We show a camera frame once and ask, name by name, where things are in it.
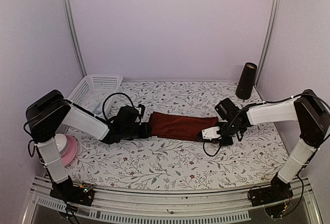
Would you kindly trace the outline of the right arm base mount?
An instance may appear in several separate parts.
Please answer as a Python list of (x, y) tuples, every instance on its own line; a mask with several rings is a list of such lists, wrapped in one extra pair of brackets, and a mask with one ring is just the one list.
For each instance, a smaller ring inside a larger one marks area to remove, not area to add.
[(292, 198), (293, 192), (290, 183), (285, 183), (276, 174), (271, 180), (270, 186), (250, 189), (247, 197), (252, 206), (260, 206)]

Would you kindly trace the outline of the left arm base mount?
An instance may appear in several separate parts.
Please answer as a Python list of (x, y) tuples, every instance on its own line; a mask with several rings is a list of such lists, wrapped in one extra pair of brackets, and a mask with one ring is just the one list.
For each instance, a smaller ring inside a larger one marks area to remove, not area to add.
[(75, 186), (70, 182), (53, 183), (50, 196), (63, 202), (76, 203), (84, 206), (91, 206), (94, 200), (93, 189), (85, 191), (85, 188)]

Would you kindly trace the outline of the dark red towel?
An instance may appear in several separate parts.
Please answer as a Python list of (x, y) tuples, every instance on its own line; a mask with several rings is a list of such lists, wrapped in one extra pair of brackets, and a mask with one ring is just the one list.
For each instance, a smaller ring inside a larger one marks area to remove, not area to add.
[(218, 123), (217, 117), (189, 117), (153, 112), (149, 118), (151, 136), (166, 139), (198, 141), (199, 133)]

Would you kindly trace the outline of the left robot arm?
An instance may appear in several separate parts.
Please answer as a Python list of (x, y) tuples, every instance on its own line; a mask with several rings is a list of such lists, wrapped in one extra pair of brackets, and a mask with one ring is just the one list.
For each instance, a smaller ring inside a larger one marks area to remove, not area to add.
[(77, 190), (55, 144), (58, 128), (66, 125), (107, 145), (121, 140), (145, 139), (150, 137), (152, 128), (149, 123), (142, 122), (144, 111), (144, 105), (134, 107), (130, 104), (121, 107), (114, 117), (100, 118), (65, 99), (60, 91), (52, 90), (27, 108), (23, 129), (36, 144), (38, 155), (57, 193), (65, 200), (73, 200)]

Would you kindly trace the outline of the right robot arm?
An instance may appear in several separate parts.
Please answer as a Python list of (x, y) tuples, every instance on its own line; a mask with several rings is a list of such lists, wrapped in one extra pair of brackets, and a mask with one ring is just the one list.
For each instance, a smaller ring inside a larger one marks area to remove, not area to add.
[(279, 181), (267, 189), (270, 201), (278, 201), (286, 194), (285, 184), (307, 166), (329, 139), (329, 104), (311, 89), (286, 99), (251, 103), (242, 108), (225, 98), (215, 106), (215, 110), (225, 121), (218, 132), (221, 139), (234, 135), (241, 139), (249, 128), (273, 123), (282, 139), (296, 141), (287, 161), (276, 174)]

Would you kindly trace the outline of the blue orange patterned towel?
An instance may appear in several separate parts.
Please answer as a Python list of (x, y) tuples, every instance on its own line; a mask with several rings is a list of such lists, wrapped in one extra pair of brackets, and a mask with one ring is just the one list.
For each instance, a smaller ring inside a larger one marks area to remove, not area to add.
[(103, 105), (103, 103), (100, 102), (95, 106), (95, 108), (92, 112), (95, 115), (100, 116), (103, 113), (108, 113), (110, 109), (111, 109), (111, 106), (108, 103)]

